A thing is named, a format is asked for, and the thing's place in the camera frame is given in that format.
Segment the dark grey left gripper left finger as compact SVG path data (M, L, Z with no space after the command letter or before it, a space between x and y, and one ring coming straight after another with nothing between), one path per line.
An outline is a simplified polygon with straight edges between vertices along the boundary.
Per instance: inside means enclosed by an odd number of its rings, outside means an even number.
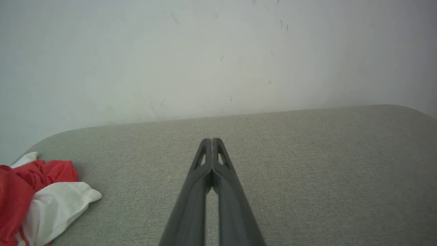
M212 140L203 139L177 197L160 246L206 244L206 195L212 186Z

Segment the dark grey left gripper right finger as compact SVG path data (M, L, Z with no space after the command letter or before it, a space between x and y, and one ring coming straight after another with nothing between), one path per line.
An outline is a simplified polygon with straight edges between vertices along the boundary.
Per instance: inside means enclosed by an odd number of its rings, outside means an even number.
M212 140L213 188L218 195L220 246L265 246L224 142Z

